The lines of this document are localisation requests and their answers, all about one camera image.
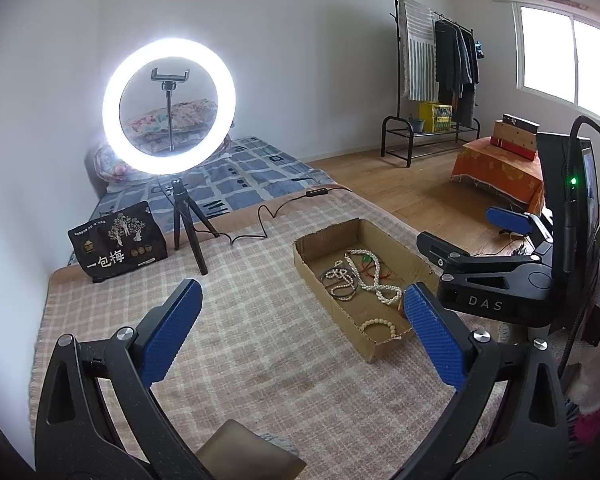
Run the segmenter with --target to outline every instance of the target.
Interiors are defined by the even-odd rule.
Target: black metal clothes rack
[[[395,20],[395,30],[396,30],[396,38],[397,38],[397,44],[398,44],[398,63],[400,63],[400,44],[402,43],[402,40],[400,38],[400,25],[398,23],[398,0],[394,0],[394,6],[395,6],[395,16],[392,15],[392,17]],[[439,16],[441,19],[448,21],[450,23],[453,23],[454,25],[462,28],[462,30],[470,32],[471,35],[473,35],[473,33],[474,33],[473,29],[469,30],[468,28],[463,27],[459,23],[456,23],[453,20],[448,19],[444,14],[441,14],[440,12],[436,12],[435,10],[432,10],[431,12],[433,12],[435,15]],[[466,126],[460,126],[460,124],[458,122],[456,122],[455,129],[450,130],[448,132],[415,133],[413,131],[411,125],[407,122],[407,119],[400,117],[400,102],[401,102],[401,100],[402,100],[402,79],[400,78],[400,76],[398,76],[398,99],[397,99],[396,113],[394,116],[385,117],[384,121],[382,121],[382,143],[381,143],[381,148],[380,148],[380,156],[385,156],[386,153],[388,153],[389,155],[396,156],[397,158],[401,158],[402,160],[405,160],[407,162],[407,168],[410,168],[411,161],[414,158],[419,158],[421,156],[427,156],[427,155],[435,155],[438,153],[450,152],[452,150],[458,149],[460,147],[460,146],[458,146],[458,142],[462,142],[462,143],[466,142],[465,140],[462,140],[459,138],[459,134],[463,134],[466,132],[476,132],[475,138],[476,139],[480,138],[480,121],[478,121],[478,119],[476,119],[476,118],[474,118],[474,122],[477,125],[477,128],[469,128]],[[406,127],[405,128],[388,128],[387,123],[389,121],[398,121],[398,122],[404,123],[404,125]],[[392,135],[404,137],[405,139],[409,139],[406,158],[397,153],[397,151],[401,151],[404,148],[402,148],[401,150],[388,150],[386,148],[386,134],[392,134]],[[425,137],[448,136],[449,134],[456,134],[455,145],[453,147],[445,148],[442,150],[435,150],[435,151],[429,152],[429,153],[413,155],[413,143],[414,143],[415,139],[422,139]],[[417,147],[421,148],[424,146],[430,146],[432,144],[439,144],[441,142],[449,142],[449,139],[434,140],[433,142],[427,142],[425,144],[418,144]]]

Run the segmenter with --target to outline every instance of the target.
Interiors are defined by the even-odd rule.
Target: tree illustration
[[[126,225],[128,226],[129,230],[133,233],[136,233],[136,235],[134,236],[134,240],[136,242],[141,242],[142,241],[142,228],[144,227],[144,222],[139,221],[137,218],[130,218],[128,220],[128,222],[126,223]]]
[[[109,229],[109,238],[118,242],[118,245],[122,247],[122,230],[117,224],[113,224]]]
[[[126,216],[123,213],[120,213],[116,219],[113,221],[113,225],[117,225],[119,230],[122,230],[125,234],[125,236],[129,236],[131,234],[130,230],[129,230],[129,221],[131,220],[131,218],[129,218],[128,216]]]

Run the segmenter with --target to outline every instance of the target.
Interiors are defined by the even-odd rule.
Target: tripod leg
[[[177,251],[180,247],[180,213],[176,206],[173,207],[173,248]]]
[[[187,201],[187,204],[189,204],[189,207],[196,214],[196,216],[200,218],[200,221],[205,225],[205,227],[213,234],[215,238],[218,238],[220,236],[218,234],[218,231],[216,231],[216,228],[213,227],[213,224],[210,222],[209,218],[207,218],[206,215],[202,212],[202,209],[198,207],[196,201],[193,200],[190,196],[187,196],[185,200]]]
[[[184,231],[187,233],[187,237],[189,237],[191,250],[193,251],[193,255],[196,257],[200,274],[206,276],[209,271],[206,269],[205,257],[202,255],[202,249],[200,248],[198,235],[193,230],[193,220],[191,219],[191,213],[189,212],[189,209],[185,208],[185,210],[182,212],[182,222],[184,224]]]

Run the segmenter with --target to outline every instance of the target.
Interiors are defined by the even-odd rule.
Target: table covered with orange cloth
[[[544,183],[540,158],[528,160],[491,144],[491,137],[472,140],[462,148],[451,179],[468,176],[526,204],[539,215],[544,207]]]

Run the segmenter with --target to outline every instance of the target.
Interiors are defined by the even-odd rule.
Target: window pane
[[[578,47],[578,106],[600,116],[600,29],[573,22]]]
[[[575,102],[575,58],[571,19],[522,7],[525,86]]]

